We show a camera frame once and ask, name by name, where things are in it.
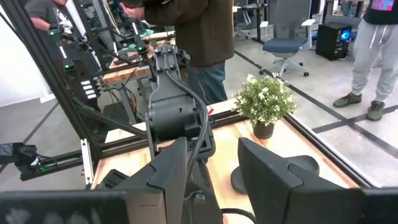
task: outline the blue light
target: blue light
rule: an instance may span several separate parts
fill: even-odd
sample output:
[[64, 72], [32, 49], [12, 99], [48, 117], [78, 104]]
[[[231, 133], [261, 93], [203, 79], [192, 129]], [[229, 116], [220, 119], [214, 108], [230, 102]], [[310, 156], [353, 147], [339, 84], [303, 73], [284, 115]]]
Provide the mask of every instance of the blue light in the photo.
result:
[[340, 39], [343, 41], [348, 40], [350, 37], [351, 37], [351, 31], [349, 30], [344, 30], [340, 35]]

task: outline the olive shoe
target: olive shoe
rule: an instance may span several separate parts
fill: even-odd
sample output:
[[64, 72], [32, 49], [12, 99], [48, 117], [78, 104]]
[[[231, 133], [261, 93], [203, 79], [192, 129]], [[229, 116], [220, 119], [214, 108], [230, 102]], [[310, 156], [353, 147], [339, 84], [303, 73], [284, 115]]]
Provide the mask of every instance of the olive shoe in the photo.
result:
[[348, 95], [341, 97], [333, 103], [333, 106], [337, 108], [343, 108], [348, 105], [356, 104], [362, 102], [362, 94], [355, 95], [354, 93], [349, 93]]
[[366, 119], [371, 121], [380, 121], [383, 117], [385, 104], [381, 101], [372, 101], [371, 106], [368, 108]]

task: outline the gray sweatpants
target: gray sweatpants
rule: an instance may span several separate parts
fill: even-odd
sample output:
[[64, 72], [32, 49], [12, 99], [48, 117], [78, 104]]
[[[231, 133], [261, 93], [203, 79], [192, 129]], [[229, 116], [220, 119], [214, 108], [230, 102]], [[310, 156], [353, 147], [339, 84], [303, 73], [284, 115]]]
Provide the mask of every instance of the gray sweatpants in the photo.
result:
[[398, 25], [372, 25], [362, 20], [354, 44], [352, 93], [355, 95], [359, 95], [368, 83], [380, 51], [381, 74], [375, 100], [385, 101], [398, 80]]

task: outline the green leaves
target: green leaves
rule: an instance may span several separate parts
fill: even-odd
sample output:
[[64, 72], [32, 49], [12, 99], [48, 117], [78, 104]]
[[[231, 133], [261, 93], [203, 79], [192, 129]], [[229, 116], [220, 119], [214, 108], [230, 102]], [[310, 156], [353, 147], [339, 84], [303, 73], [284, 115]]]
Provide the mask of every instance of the green leaves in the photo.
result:
[[256, 79], [248, 75], [242, 89], [234, 95], [235, 110], [253, 123], [275, 124], [285, 114], [293, 113], [296, 105], [287, 82], [277, 78]]

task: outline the brown jacket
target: brown jacket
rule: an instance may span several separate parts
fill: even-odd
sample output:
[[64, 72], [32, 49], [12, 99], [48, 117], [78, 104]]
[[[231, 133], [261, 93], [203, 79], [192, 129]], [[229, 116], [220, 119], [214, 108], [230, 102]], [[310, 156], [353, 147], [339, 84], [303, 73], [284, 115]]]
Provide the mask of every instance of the brown jacket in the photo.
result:
[[231, 0], [171, 0], [145, 6], [145, 20], [174, 26], [177, 47], [191, 56], [191, 65], [209, 66], [234, 55]]

